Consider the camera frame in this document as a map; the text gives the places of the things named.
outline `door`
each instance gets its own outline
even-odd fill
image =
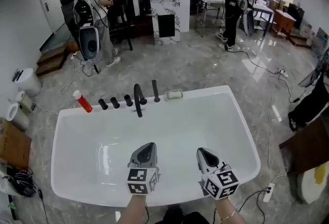
[[[64,23],[62,5],[60,0],[40,0],[47,17],[50,29],[56,32]]]

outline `cardboard box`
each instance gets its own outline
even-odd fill
[[[76,41],[70,41],[66,44],[66,49],[70,52],[70,53],[75,53],[75,52],[79,52],[79,46],[76,43]]]
[[[0,119],[0,161],[14,167],[28,169],[31,138],[12,123]]]
[[[270,0],[269,1],[269,8],[273,11],[279,9],[283,10],[283,7],[286,5],[286,2],[281,0],[280,7],[279,7],[280,0]]]

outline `soap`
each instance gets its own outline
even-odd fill
[[[170,91],[170,92],[167,94],[167,97],[168,97],[168,100],[170,100],[170,99],[178,99],[178,98],[182,98],[183,95],[182,95],[181,91]]]

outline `gray pants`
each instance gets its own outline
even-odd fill
[[[108,26],[107,16],[102,18],[102,21]],[[95,27],[99,35],[99,47],[103,52],[103,60],[106,65],[111,64],[115,58],[113,44],[109,38],[109,30],[104,26],[101,20],[97,20]]]

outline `red bottle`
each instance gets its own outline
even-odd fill
[[[87,102],[79,90],[76,90],[73,93],[73,97],[78,101],[78,103],[80,103],[87,113],[90,113],[93,110],[92,106]]]

